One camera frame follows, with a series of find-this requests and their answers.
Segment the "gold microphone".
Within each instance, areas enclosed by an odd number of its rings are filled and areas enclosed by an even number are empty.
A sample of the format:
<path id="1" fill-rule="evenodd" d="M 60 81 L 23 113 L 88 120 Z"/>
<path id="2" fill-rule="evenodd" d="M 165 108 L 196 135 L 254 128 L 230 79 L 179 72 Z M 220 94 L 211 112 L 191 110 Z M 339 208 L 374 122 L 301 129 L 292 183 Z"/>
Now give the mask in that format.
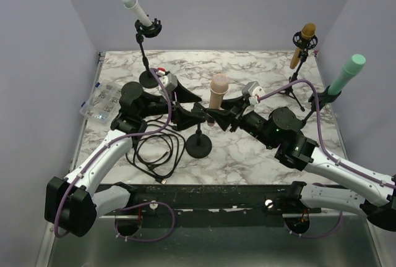
<path id="1" fill-rule="evenodd" d="M 316 25 L 314 23 L 307 23 L 301 31 L 296 32 L 293 36 L 293 44 L 296 49 L 290 62 L 290 69 L 294 69 L 303 56 L 316 47 L 317 42 Z"/>

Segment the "green microphone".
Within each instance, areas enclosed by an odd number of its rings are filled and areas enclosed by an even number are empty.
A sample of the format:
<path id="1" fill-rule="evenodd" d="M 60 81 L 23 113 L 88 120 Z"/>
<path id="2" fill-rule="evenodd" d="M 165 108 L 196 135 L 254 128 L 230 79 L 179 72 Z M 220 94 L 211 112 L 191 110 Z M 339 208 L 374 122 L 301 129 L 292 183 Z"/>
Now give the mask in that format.
<path id="1" fill-rule="evenodd" d="M 346 84 L 356 77 L 363 69 L 366 58 L 361 54 L 352 55 L 342 66 L 340 75 L 330 84 L 327 93 L 338 95 Z"/>

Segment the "black round-base clip stand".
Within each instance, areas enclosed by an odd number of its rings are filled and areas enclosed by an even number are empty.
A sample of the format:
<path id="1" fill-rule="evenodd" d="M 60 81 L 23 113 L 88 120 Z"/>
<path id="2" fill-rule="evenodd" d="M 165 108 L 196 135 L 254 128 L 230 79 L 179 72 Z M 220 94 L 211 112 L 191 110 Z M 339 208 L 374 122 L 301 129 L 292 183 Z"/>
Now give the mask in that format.
<path id="1" fill-rule="evenodd" d="M 194 103 L 192 112 L 200 116 L 203 122 L 207 120 L 205 108 L 200 103 Z M 185 144 L 186 152 L 195 159 L 202 159 L 208 156 L 212 150 L 212 141 L 207 135 L 202 133 L 201 124 L 201 122 L 197 123 L 195 134 L 188 137 Z"/>

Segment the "pink microphone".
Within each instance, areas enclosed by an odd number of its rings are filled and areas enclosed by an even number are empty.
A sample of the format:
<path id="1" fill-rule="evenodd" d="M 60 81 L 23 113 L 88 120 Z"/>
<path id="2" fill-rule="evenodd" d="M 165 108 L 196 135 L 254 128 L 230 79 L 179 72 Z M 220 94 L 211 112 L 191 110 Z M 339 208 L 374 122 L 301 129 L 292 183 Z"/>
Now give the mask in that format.
<path id="1" fill-rule="evenodd" d="M 229 78 L 225 74 L 215 74 L 210 81 L 209 109 L 219 109 L 224 95 L 229 89 Z"/>

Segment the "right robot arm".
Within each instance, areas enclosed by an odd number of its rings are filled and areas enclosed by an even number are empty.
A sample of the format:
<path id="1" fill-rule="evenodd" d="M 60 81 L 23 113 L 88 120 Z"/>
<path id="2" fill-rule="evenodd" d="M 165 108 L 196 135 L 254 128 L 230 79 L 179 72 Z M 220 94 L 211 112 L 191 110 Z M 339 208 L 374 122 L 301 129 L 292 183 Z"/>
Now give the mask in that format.
<path id="1" fill-rule="evenodd" d="M 273 110 L 268 118 L 246 112 L 243 101 L 228 102 L 228 109 L 208 109 L 219 127 L 231 132 L 241 129 L 268 149 L 284 166 L 325 177 L 341 187 L 320 188 L 305 184 L 285 196 L 286 208 L 328 208 L 354 213 L 387 231 L 395 231 L 395 178 L 366 169 L 328 152 L 301 131 L 302 122 L 287 107 Z"/>

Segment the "black round-base clamp stand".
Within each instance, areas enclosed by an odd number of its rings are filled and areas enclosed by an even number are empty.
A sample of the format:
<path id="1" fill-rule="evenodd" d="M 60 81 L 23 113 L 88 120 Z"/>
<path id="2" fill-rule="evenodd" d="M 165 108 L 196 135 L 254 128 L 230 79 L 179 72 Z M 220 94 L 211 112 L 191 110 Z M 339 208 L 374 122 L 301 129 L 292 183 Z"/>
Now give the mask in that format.
<path id="1" fill-rule="evenodd" d="M 333 103 L 341 94 L 339 91 L 336 94 L 330 93 L 327 87 L 323 92 L 317 94 L 317 99 L 315 99 L 314 94 L 311 95 L 308 102 L 311 104 L 311 110 L 308 112 L 306 117 L 302 120 L 303 127 L 306 125 L 308 119 L 315 113 L 320 112 L 327 104 Z"/>

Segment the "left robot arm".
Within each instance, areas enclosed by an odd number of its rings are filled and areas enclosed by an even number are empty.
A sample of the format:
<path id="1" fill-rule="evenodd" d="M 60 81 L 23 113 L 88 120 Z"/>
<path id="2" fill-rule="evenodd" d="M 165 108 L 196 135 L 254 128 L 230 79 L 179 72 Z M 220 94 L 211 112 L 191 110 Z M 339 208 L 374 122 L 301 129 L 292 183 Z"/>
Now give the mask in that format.
<path id="1" fill-rule="evenodd" d="M 186 130 L 204 121 L 181 107 L 183 103 L 200 102 L 201 97 L 184 86 L 158 86 L 161 96 L 144 91 L 138 82 L 129 82 L 121 89 L 118 115 L 110 131 L 94 152 L 63 178 L 53 177 L 46 186 L 45 219 L 54 226 L 57 238 L 68 234 L 84 236 L 95 220 L 113 210 L 131 214 L 137 199 L 127 189 L 114 185 L 104 192 L 97 188 L 118 160 L 142 137 L 161 132 L 169 123 Z"/>

